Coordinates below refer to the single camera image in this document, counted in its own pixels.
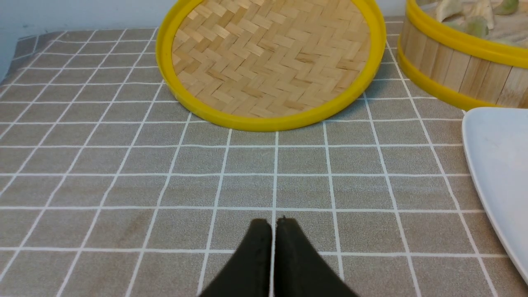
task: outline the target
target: woven bamboo lid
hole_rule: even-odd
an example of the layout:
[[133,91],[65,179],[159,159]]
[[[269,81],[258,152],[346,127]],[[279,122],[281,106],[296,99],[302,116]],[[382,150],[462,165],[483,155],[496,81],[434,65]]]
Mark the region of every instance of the woven bamboo lid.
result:
[[[309,125],[343,109],[355,99],[344,93],[375,53],[354,96],[364,91],[384,48],[372,49],[379,38],[350,0],[204,0],[173,29],[170,66],[185,90],[173,90],[177,98],[207,120],[253,131]],[[374,33],[384,41],[382,29]],[[340,97],[348,103],[339,110],[328,104]],[[288,127],[289,119],[296,123]]]

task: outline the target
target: white grid line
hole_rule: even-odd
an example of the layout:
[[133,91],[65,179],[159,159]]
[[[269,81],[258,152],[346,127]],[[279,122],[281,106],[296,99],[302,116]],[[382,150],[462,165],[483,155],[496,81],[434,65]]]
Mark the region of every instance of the white grid line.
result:
[[335,250],[337,252],[337,266],[339,270],[339,277],[341,280],[345,279],[345,273],[343,270],[343,257],[341,255],[341,241],[339,237],[339,227],[337,225],[337,212],[334,195],[334,182],[332,180],[332,165],[330,163],[330,150],[328,146],[328,133],[326,131],[326,122],[323,122],[323,134],[325,140],[325,155],[326,155],[326,167],[328,170],[328,185],[330,189],[330,201],[332,204],[332,220],[334,224],[334,237],[335,237]]
[[[213,210],[214,206],[1,206],[0,210],[116,210],[116,209],[192,209],[192,210]],[[370,209],[370,208],[285,208],[285,207],[237,207],[218,206],[217,210],[249,210],[249,211],[284,211],[284,212],[396,212],[394,209]],[[400,209],[399,213],[411,214],[483,214],[484,210],[456,210],[456,209]]]
[[[370,112],[369,102],[366,101],[365,105],[366,105],[367,113],[369,114],[369,118],[372,119],[372,113]],[[378,139],[378,134],[376,133],[376,128],[374,127],[374,122],[371,122],[371,128],[372,128],[372,133],[374,135],[374,139],[376,141],[376,144],[379,145],[380,141]],[[422,294],[421,294],[421,291],[420,291],[420,286],[418,284],[418,279],[416,277],[416,271],[414,271],[414,266],[413,266],[413,263],[412,263],[412,258],[411,258],[411,255],[410,255],[410,249],[409,249],[409,245],[407,243],[407,238],[405,236],[405,231],[403,230],[403,225],[401,223],[400,214],[399,214],[399,210],[398,210],[398,204],[396,202],[396,198],[394,197],[394,192],[392,191],[392,185],[391,185],[391,181],[390,181],[390,178],[389,178],[389,173],[387,171],[387,167],[385,165],[385,160],[383,158],[383,153],[381,151],[381,147],[380,146],[378,146],[378,154],[379,154],[379,157],[380,157],[381,167],[383,169],[383,173],[384,173],[384,176],[385,176],[385,181],[386,181],[387,186],[389,188],[389,195],[390,195],[391,201],[392,201],[392,208],[394,209],[394,216],[396,218],[396,223],[398,224],[398,229],[400,231],[401,241],[403,243],[403,248],[405,249],[405,254],[407,256],[407,262],[409,264],[409,271],[411,273],[411,278],[412,278],[414,290],[416,292],[416,296],[417,297],[421,297]]]
[[[79,49],[79,51],[81,51],[83,49],[83,47],[85,46],[86,44],[84,44],[83,46],[81,46],[81,48]],[[61,74],[62,70],[58,71],[57,74],[51,79],[55,79],[56,77],[58,77],[60,74]],[[46,90],[48,86],[44,86],[42,88],[42,90],[40,90],[40,92],[38,93],[38,95],[35,96],[35,99],[34,101],[37,101],[39,99],[39,97],[44,93],[44,91]],[[0,135],[0,141],[2,140],[2,138],[4,137],[4,135],[7,134],[7,132],[9,132],[9,130],[11,130],[12,127],[14,127],[14,123],[18,122],[23,116],[24,114],[29,110],[29,108],[31,107],[31,103],[19,114],[19,116],[16,118],[16,120],[9,126],[7,127],[7,129]],[[35,154],[35,152],[41,147],[41,145],[44,143],[44,141],[46,140],[46,138],[48,137],[48,135],[50,135],[51,131],[55,128],[55,126],[57,125],[57,123],[62,119],[62,117],[66,114],[66,112],[68,111],[68,109],[70,108],[70,106],[72,105],[72,103],[69,103],[67,105],[67,107],[63,110],[63,112],[61,113],[61,115],[57,118],[57,120],[48,128],[48,130],[46,131],[46,133],[44,134],[44,136],[41,138],[41,140],[39,141],[39,143],[32,147],[32,151],[31,153],[29,153],[29,155],[26,157],[26,159],[24,160],[24,162],[22,163],[22,165],[19,167],[19,169],[17,170],[17,172],[15,173],[15,175],[12,176],[11,180],[8,181],[8,183],[4,186],[4,188],[0,191],[0,197],[2,196],[2,194],[5,192],[5,190],[7,188],[9,188],[9,186],[11,186],[11,184],[13,183],[13,181],[15,180],[16,178],[16,175],[18,173],[20,173],[22,171],[22,169],[24,169],[24,167],[27,165],[27,163],[29,162],[29,160],[33,157],[33,155]]]
[[209,249],[211,249],[211,241],[213,240],[214,223],[216,221],[216,212],[218,211],[218,201],[220,200],[220,192],[222,191],[222,182],[223,182],[223,179],[224,179],[225,166],[227,165],[227,161],[228,161],[229,144],[231,143],[231,134],[232,133],[233,133],[233,129],[229,129],[227,146],[225,148],[224,159],[222,161],[222,169],[221,169],[221,172],[220,172],[220,178],[218,180],[218,188],[216,190],[216,195],[214,197],[213,215],[211,216],[211,225],[209,227],[209,234],[207,236],[207,244],[205,246],[205,255],[203,257],[202,270],[200,271],[200,278],[198,280],[198,290],[196,291],[197,294],[200,294],[200,292],[203,289],[203,280],[204,280],[204,277],[205,277],[205,270],[206,270],[206,267],[207,267],[207,260],[209,259]]
[[[191,116],[192,116],[192,113],[189,113],[188,116],[187,116],[187,123],[183,127],[182,135],[180,135],[179,144],[181,144],[183,142],[183,138],[185,137],[185,133],[186,133],[187,127],[188,127],[188,122],[191,119]],[[174,166],[176,164],[176,159],[178,157],[179,152],[180,152],[180,148],[178,147],[176,149],[176,151],[174,152],[174,156],[173,156],[173,158],[171,160],[171,166],[169,167],[169,172],[172,172],[172,170],[174,169]],[[156,207],[154,208],[154,213],[152,214],[152,219],[150,220],[150,224],[148,225],[148,230],[147,230],[147,234],[145,235],[145,240],[143,241],[142,249],[141,249],[141,251],[139,253],[136,265],[134,266],[134,272],[132,273],[132,277],[130,278],[130,282],[128,283],[127,292],[125,294],[125,297],[130,297],[130,294],[132,293],[132,289],[134,287],[134,283],[136,282],[137,274],[139,272],[139,267],[141,266],[141,262],[143,260],[143,256],[144,256],[145,251],[147,249],[148,241],[150,239],[150,236],[152,234],[152,230],[154,228],[154,223],[156,222],[156,217],[158,215],[159,210],[162,209],[161,203],[162,203],[163,195],[165,194],[165,191],[167,190],[167,187],[168,187],[168,184],[169,184],[170,180],[171,180],[171,176],[168,175],[167,178],[165,179],[165,183],[163,185],[163,188],[162,188],[161,192],[159,193],[158,200],[156,202]]]
[[[95,70],[95,69],[130,69],[132,66],[114,66],[114,67],[27,67],[31,70]],[[135,66],[134,69],[158,68],[158,66]]]
[[[150,41],[151,41],[150,39],[135,39],[135,40],[120,40],[119,42],[150,42]],[[57,40],[57,42],[60,42],[60,43],[84,43],[86,41]],[[102,41],[91,41],[91,40],[88,40],[87,42],[88,43],[109,43],[109,42],[117,42],[117,40],[108,40],[108,41],[105,41],[105,40],[102,40]]]
[[[394,54],[392,52],[390,52],[390,55],[392,57],[392,60],[394,62],[396,62],[396,58],[394,57]],[[407,95],[409,96],[409,100],[411,101],[411,104],[412,104],[412,107],[414,109],[414,112],[416,113],[416,116],[420,119],[420,113],[418,112],[418,109],[416,108],[416,104],[414,103],[414,100],[413,100],[413,96],[409,90],[409,87],[407,86],[407,83],[405,82],[405,80],[403,79],[403,75],[400,71],[400,68],[397,67],[397,70],[398,70],[398,74],[400,75],[400,78],[403,82],[403,86],[405,87],[405,90],[407,92]],[[442,166],[442,163],[440,162],[440,158],[438,157],[438,154],[436,153],[435,151],[435,147],[431,141],[431,137],[429,136],[429,132],[427,131],[426,127],[425,127],[425,124],[423,123],[423,121],[420,119],[420,124],[422,126],[422,130],[423,132],[425,133],[425,136],[426,136],[426,139],[427,139],[427,142],[429,143],[429,146],[431,148],[431,152],[433,153],[433,156],[435,157],[435,160],[436,160],[436,164],[440,170],[440,173],[445,173],[445,170],[444,170],[444,167]],[[458,199],[456,198],[455,194],[453,193],[453,190],[452,190],[452,187],[451,187],[451,184],[449,182],[449,179],[444,176],[444,182],[447,186],[447,189],[449,191],[449,195],[451,196],[453,202],[455,203],[455,207],[457,210],[460,210],[460,204],[458,203]],[[482,269],[482,272],[484,274],[484,278],[486,279],[486,282],[489,286],[489,289],[491,290],[492,294],[493,294],[493,297],[498,297],[498,293],[497,293],[497,290],[495,289],[495,285],[493,284],[493,281],[491,279],[491,277],[489,276],[489,273],[486,269],[486,266],[484,265],[484,261],[482,260],[481,257],[479,257],[479,251],[478,251],[478,247],[475,243],[475,240],[473,239],[473,236],[471,234],[471,231],[469,230],[469,227],[466,223],[466,220],[464,218],[464,215],[463,213],[460,211],[458,213],[458,216],[462,222],[462,225],[464,226],[464,230],[466,231],[466,235],[469,239],[469,242],[471,243],[471,246],[473,248],[473,251],[475,252],[475,254],[477,255],[477,259],[478,259],[478,262],[479,262],[479,265],[480,265],[480,268]]]
[[[101,115],[100,117],[100,120],[102,120],[104,118],[104,116],[106,115],[107,111],[110,109],[110,105],[108,105],[108,107],[106,108],[105,112]],[[61,114],[61,116],[56,120],[56,122],[60,121],[60,119],[62,118],[62,116],[64,116],[64,114],[66,113],[66,110],[68,110],[67,108],[64,110],[64,112]],[[90,135],[88,136],[88,138],[86,139],[85,141],[85,145],[88,144],[88,142],[90,141],[92,135],[94,134],[94,132],[96,131],[97,127],[99,125],[95,125],[95,127],[92,129]],[[44,142],[44,140],[46,139],[47,135],[45,135],[45,137],[42,138],[41,142]],[[69,173],[73,167],[75,166],[75,163],[77,162],[77,160],[79,159],[79,156],[81,155],[82,153],[82,150],[83,148],[79,149],[79,151],[77,152],[76,156],[73,158],[71,164],[70,164],[70,167],[68,168],[68,170],[66,171],[66,174]],[[28,159],[25,160],[25,162],[21,165],[20,169],[18,170],[19,172],[26,166],[26,163],[27,161],[29,161],[29,157]],[[19,249],[17,251],[15,251],[15,253],[13,254],[13,256],[11,257],[10,261],[6,264],[4,270],[2,271],[2,273],[0,274],[0,282],[2,281],[2,279],[5,277],[5,275],[7,274],[7,271],[9,270],[9,268],[11,267],[11,265],[13,264],[13,262],[15,261],[16,257],[18,256],[18,254],[20,253],[20,248],[22,248],[25,243],[27,242],[27,240],[29,239],[29,237],[31,236],[31,234],[33,233],[33,230],[35,230],[36,228],[36,225],[39,223],[40,219],[42,218],[42,216],[44,215],[44,212],[46,211],[46,207],[48,207],[51,203],[51,200],[53,199],[55,193],[58,191],[58,189],[62,186],[62,184],[64,183],[67,175],[64,175],[61,179],[61,181],[59,182],[59,184],[55,187],[55,189],[51,192],[44,208],[39,212],[39,215],[37,216],[37,218],[35,219],[35,221],[33,222],[33,225],[31,226],[30,230],[27,232],[26,236],[24,237],[24,239],[22,240],[22,242],[20,243],[19,245]]]
[[[26,72],[26,69],[22,70],[22,71],[20,72],[20,74],[19,74],[19,75],[13,80],[13,81],[17,81],[22,75],[24,75],[25,72]],[[5,134],[11,129],[11,127],[13,127],[13,125],[14,125],[16,122],[18,122],[18,120],[20,120],[20,119],[22,118],[22,116],[26,113],[26,111],[29,110],[29,108],[31,107],[31,105],[32,105],[34,102],[36,102],[36,101],[38,100],[38,98],[40,97],[40,95],[44,92],[44,89],[48,86],[48,85],[45,84],[45,83],[44,83],[43,85],[44,85],[44,87],[42,88],[42,90],[40,90],[40,92],[35,96],[35,98],[34,98],[31,102],[28,103],[28,106],[26,106],[26,108],[25,108],[22,112],[20,112],[20,114],[18,115],[18,117],[17,117],[12,123],[10,123],[10,126],[9,126],[5,131],[3,131],[3,132],[0,134],[0,139],[2,139],[2,137],[4,137],[4,135],[5,135]],[[12,86],[12,84],[8,84],[8,85],[6,85],[6,88],[5,88],[2,92],[0,92],[0,98],[2,98],[2,97],[4,96],[4,94],[5,94],[5,93],[11,88],[11,86]]]
[[[128,73],[127,75],[127,78],[130,76],[130,74],[132,73],[132,70],[130,70],[130,72]],[[158,91],[156,92],[156,94],[159,92],[159,90],[161,89],[161,83],[158,87]],[[149,113],[150,113],[150,110],[152,109],[152,106],[154,104],[154,101],[151,103],[151,105],[148,107],[147,109],[147,112],[145,113],[145,116],[143,117],[143,120],[146,120],[146,118],[148,117]],[[139,137],[139,133],[141,133],[141,129],[143,127],[143,124],[144,123],[141,123],[140,126],[138,127],[137,131],[136,131],[136,135],[134,136],[134,139],[132,140],[132,145],[137,141],[138,137]],[[123,160],[121,161],[121,164],[119,165],[119,169],[117,170],[117,173],[119,174],[121,172],[121,170],[123,169],[123,167],[125,166],[125,163],[128,159],[128,156],[130,155],[130,151],[132,150],[132,146],[130,146],[128,148],[128,150],[126,151],[125,153],[125,156],[123,157]],[[105,201],[106,201],[106,198],[108,197],[108,193],[112,190],[112,188],[114,187],[114,185],[116,184],[116,181],[117,181],[117,176],[114,177],[114,179],[112,180],[112,182],[110,183],[110,186],[108,187],[108,189],[106,190],[105,194],[103,195],[102,199],[101,199],[101,202],[99,204],[99,208],[97,209],[97,212],[96,214],[94,215],[93,219],[92,219],[92,223],[90,224],[90,228],[88,229],[88,231],[86,232],[86,235],[84,236],[84,239],[81,243],[81,249],[83,249],[86,245],[86,243],[88,242],[88,238],[90,238],[90,235],[93,231],[93,228],[95,227],[95,224],[97,222],[97,219],[99,218],[99,215],[101,214],[101,207],[105,204]],[[62,285],[57,293],[57,297],[60,297],[62,295],[62,292],[64,291],[64,289],[66,288],[66,285],[68,284],[68,281],[71,277],[71,274],[73,273],[73,269],[75,268],[76,264],[77,264],[77,261],[79,260],[79,257],[81,256],[81,250],[79,250],[76,255],[75,255],[75,258],[73,259],[71,265],[70,265],[70,268],[68,269],[68,272],[66,274],[66,277],[64,278],[63,282],[62,282]]]
[[[14,251],[16,247],[0,247],[0,251]],[[100,253],[161,253],[161,254],[205,254],[205,249],[159,249],[159,248],[96,248],[96,247],[23,247],[23,251],[30,252],[100,252]],[[210,249],[210,254],[233,254],[233,249]],[[322,256],[337,256],[337,252],[318,251]],[[355,253],[341,252],[343,256],[359,257],[407,257],[407,253]],[[450,253],[410,253],[412,257],[433,258],[508,258],[506,254],[450,254]]]
[[[126,32],[126,30],[124,30],[124,31],[122,32],[121,36],[119,37],[120,39],[123,37],[123,35],[125,34],[125,32]],[[112,47],[111,51],[115,48],[116,45],[117,45],[117,43],[114,44],[114,46]],[[141,58],[141,55],[139,55],[139,57],[137,58],[136,62],[134,63],[134,66],[137,64],[137,62],[139,61],[140,58]],[[100,65],[102,65],[102,64],[104,63],[105,60],[106,60],[106,58],[104,58],[103,61],[101,61],[101,64],[100,64]],[[126,80],[130,77],[130,75],[132,74],[132,71],[134,70],[134,66],[130,69],[130,71],[128,72],[128,74],[127,74],[127,76],[126,76],[126,78],[125,78],[124,81],[126,81]],[[90,81],[90,79],[95,75],[96,72],[97,72],[97,70],[95,70],[95,71],[92,73],[92,75],[90,76],[90,78],[89,78],[87,81]],[[122,85],[117,89],[116,94],[115,94],[114,97],[112,98],[112,101],[110,102],[110,104],[109,104],[108,107],[106,108],[105,112],[101,115],[100,120],[102,120],[103,117],[106,116],[106,113],[108,112],[108,110],[109,110],[110,107],[112,106],[112,103],[116,100],[117,95],[119,94],[119,91],[121,91],[121,88],[122,88]],[[144,119],[147,118],[147,116],[148,116],[148,114],[149,114],[149,112],[150,112],[150,109],[152,108],[153,103],[151,103],[151,105],[149,106],[149,108],[148,108],[148,110],[147,110],[147,113],[146,113],[145,116],[144,116]],[[98,126],[99,126],[99,124],[96,124],[96,126],[93,128],[92,133],[90,134],[90,136],[89,136],[89,138],[87,139],[87,142],[86,142],[85,144],[87,144],[88,141],[91,139],[92,135],[94,134],[94,132],[96,131],[96,129],[97,129]],[[142,125],[140,125],[140,126],[138,127],[138,130],[136,131],[136,135],[134,136],[133,143],[136,141],[137,137],[139,136],[139,133],[140,133],[141,127],[142,127]],[[119,166],[119,169],[118,169],[117,173],[120,173],[120,172],[121,172],[123,166],[125,165],[126,160],[128,159],[128,155],[130,154],[130,151],[131,151],[131,147],[130,147],[130,148],[127,150],[127,152],[125,153],[125,156],[123,157],[123,160],[121,161],[121,164],[120,164],[120,166]],[[102,199],[101,199],[101,202],[100,202],[100,205],[99,205],[99,206],[102,206],[102,205],[104,204],[104,202],[105,202],[105,200],[106,200],[106,197],[108,196],[108,193],[109,193],[109,191],[111,190],[111,188],[112,188],[112,187],[114,186],[114,184],[116,183],[116,180],[117,180],[117,176],[114,177],[114,179],[112,180],[110,186],[108,187],[107,191],[106,191],[105,194],[103,195],[103,197],[102,197]],[[91,223],[91,225],[90,225],[90,228],[88,229],[88,231],[87,231],[87,233],[86,233],[86,235],[85,235],[85,237],[84,237],[84,240],[82,241],[81,248],[83,248],[83,247],[86,245],[86,242],[88,241],[88,238],[90,237],[90,234],[91,234],[91,232],[92,232],[92,230],[93,230],[93,228],[94,228],[94,226],[95,226],[95,224],[96,224],[96,221],[97,221],[97,219],[98,219],[100,213],[101,213],[101,209],[98,209],[97,212],[96,212],[96,214],[95,214],[94,217],[93,217],[93,220],[92,220],[92,223]],[[62,282],[62,285],[61,285],[59,291],[57,292],[57,297],[60,297],[60,296],[62,295],[62,292],[64,291],[64,288],[66,287],[66,285],[67,285],[67,283],[68,283],[68,280],[69,280],[69,278],[70,278],[70,276],[71,276],[71,274],[72,274],[72,272],[73,272],[73,269],[75,268],[75,265],[77,264],[77,261],[79,260],[80,254],[81,254],[80,252],[77,252],[77,254],[75,255],[75,258],[73,259],[73,262],[71,263],[70,268],[68,269],[68,273],[66,274],[66,277],[64,278],[64,280],[63,280],[63,282]]]
[[[98,149],[123,149],[127,147],[150,147],[154,149],[164,148],[164,147],[200,147],[203,149],[219,149],[219,148],[226,148],[225,145],[202,145],[202,144],[182,144],[182,145],[87,145],[86,147],[91,148],[98,148]],[[428,144],[383,144],[380,145],[380,147],[429,147]],[[454,146],[454,147],[461,147],[462,143],[460,144],[435,144],[434,146]],[[33,149],[36,147],[45,147],[49,149],[58,149],[58,148],[80,148],[83,147],[82,145],[0,145],[0,148],[3,149]],[[236,147],[240,149],[271,149],[274,148],[273,145],[234,145],[230,147]],[[329,148],[336,148],[336,147],[377,147],[374,144],[333,144],[329,145]],[[299,149],[299,148],[311,148],[311,149],[324,149],[324,145],[280,145],[279,148],[281,149]]]
[[[117,101],[115,103],[150,103],[151,101]],[[74,104],[89,104],[93,103],[90,101],[75,101]],[[96,103],[105,103],[109,104],[110,101],[105,102],[96,102]],[[170,103],[170,101],[155,101],[156,103]],[[388,122],[412,122],[412,121],[419,121],[418,118],[402,118],[402,119],[375,119],[373,122],[375,123],[388,123]],[[423,118],[422,120],[428,120],[428,121],[439,121],[439,122],[461,122],[462,119],[450,119],[450,118]],[[327,123],[370,123],[370,120],[368,119],[329,119],[326,120]],[[23,122],[23,123],[15,123],[15,125],[50,125],[55,122]],[[107,121],[107,122],[59,122],[59,124],[62,125],[78,125],[78,124],[96,124],[96,123],[102,123],[102,124],[141,124],[141,122],[113,122],[113,121]],[[180,121],[174,121],[174,120],[163,120],[163,121],[146,121],[146,124],[185,124],[186,121],[180,120]],[[208,123],[205,120],[192,120],[189,121],[189,123]],[[11,122],[0,122],[0,124],[8,125],[11,124]]]
[[275,132],[275,153],[273,160],[273,197],[271,202],[271,263],[269,271],[269,297],[274,297],[275,289],[275,240],[277,239],[277,180],[279,173],[279,132]]
[[[0,173],[0,177],[217,177],[220,173]],[[248,177],[248,176],[272,177],[273,173],[224,173],[229,177]],[[278,173],[279,177],[327,177],[328,173]],[[383,173],[332,173],[333,177],[384,177]],[[431,173],[431,174],[405,174],[389,173],[390,177],[470,177],[469,173]]]

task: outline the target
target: bamboo steamer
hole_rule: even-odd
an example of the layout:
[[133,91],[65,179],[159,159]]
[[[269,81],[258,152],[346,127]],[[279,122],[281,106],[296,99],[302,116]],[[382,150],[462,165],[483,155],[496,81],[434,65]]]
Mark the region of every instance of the bamboo steamer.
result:
[[528,49],[482,40],[445,26],[407,0],[398,64],[420,88],[464,110],[528,108]]
[[156,59],[198,117],[279,131],[350,105],[374,78],[385,37],[372,0],[180,0],[160,27]]

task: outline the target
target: woven bamboo pattern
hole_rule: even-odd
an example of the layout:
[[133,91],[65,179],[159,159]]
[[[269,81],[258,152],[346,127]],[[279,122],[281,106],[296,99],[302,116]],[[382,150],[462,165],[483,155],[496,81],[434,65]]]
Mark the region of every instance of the woven bamboo pattern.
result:
[[172,61],[212,108],[276,118],[337,97],[369,52],[369,27],[350,0],[205,0],[178,28]]

